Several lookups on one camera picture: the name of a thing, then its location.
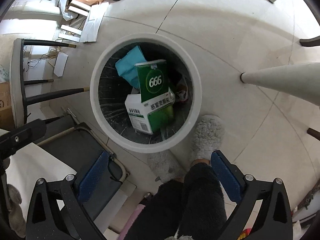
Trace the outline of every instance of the fuzzy gray slipper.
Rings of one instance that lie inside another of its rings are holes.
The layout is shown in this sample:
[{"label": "fuzzy gray slipper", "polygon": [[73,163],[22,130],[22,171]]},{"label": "fuzzy gray slipper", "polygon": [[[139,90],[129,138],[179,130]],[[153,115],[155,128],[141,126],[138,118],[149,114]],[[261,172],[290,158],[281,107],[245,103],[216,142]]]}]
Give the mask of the fuzzy gray slipper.
[{"label": "fuzzy gray slipper", "polygon": [[176,157],[169,150],[159,153],[148,153],[147,163],[162,183],[171,179],[183,178],[186,171],[178,163]]},{"label": "fuzzy gray slipper", "polygon": [[210,160],[211,153],[218,150],[222,143],[224,127],[222,120],[213,115],[204,115],[193,133],[190,162],[196,159]]}]

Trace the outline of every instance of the fuzzy black pants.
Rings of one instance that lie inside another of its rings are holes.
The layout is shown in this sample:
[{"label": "fuzzy black pants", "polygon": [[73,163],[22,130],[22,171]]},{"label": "fuzzy black pants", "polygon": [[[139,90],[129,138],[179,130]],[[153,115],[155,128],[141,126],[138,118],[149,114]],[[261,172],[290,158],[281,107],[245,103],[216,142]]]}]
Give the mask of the fuzzy black pants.
[{"label": "fuzzy black pants", "polygon": [[220,183],[211,167],[198,163],[184,183],[171,180],[159,187],[124,240],[164,240],[178,228],[178,238],[213,240],[226,220]]}]

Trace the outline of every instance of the qr code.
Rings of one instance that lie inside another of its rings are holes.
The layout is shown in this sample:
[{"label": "qr code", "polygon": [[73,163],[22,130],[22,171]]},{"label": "qr code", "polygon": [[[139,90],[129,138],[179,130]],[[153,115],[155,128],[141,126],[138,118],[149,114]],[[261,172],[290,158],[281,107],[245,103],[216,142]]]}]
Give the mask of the qr code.
[{"label": "qr code", "polygon": [[147,127],[147,125],[145,123],[141,122],[140,125],[141,125],[141,129],[142,130],[148,131],[148,127]]}]

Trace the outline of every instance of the blue paper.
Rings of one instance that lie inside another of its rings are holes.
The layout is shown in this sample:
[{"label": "blue paper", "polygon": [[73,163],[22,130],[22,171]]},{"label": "blue paper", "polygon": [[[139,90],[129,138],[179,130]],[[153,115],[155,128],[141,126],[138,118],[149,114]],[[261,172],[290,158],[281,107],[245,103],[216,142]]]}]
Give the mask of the blue paper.
[{"label": "blue paper", "polygon": [[116,62],[118,75],[123,77],[135,88],[139,88],[138,72],[134,64],[146,62],[139,46],[135,46],[127,55]]}]

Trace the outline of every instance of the tile floor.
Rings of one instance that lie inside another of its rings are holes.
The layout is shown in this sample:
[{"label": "tile floor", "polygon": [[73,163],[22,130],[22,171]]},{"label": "tile floor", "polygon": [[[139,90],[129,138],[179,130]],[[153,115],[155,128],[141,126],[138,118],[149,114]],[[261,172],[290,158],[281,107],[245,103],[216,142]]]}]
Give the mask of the tile floor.
[{"label": "tile floor", "polygon": [[[105,13],[98,40],[65,49],[69,55],[63,77],[52,90],[89,86],[102,51],[132,33],[151,32],[179,43],[192,57],[202,81],[201,114],[223,119],[226,135],[221,150],[243,173],[257,179],[283,179],[291,207],[295,207],[320,177],[320,142],[308,127],[320,129],[319,108],[274,90],[242,84],[243,71],[317,62],[319,49],[304,48],[300,38],[320,35],[320,27],[303,0],[122,0]],[[140,192],[155,193],[159,182],[144,154],[116,145],[101,132],[93,116],[89,93],[52,100],[60,113],[70,107],[117,153]],[[188,166],[189,140],[171,149]],[[132,201],[136,205],[139,197]],[[235,204],[225,199],[227,214]],[[252,226],[257,203],[248,222]],[[114,227],[121,229],[123,221]]]}]

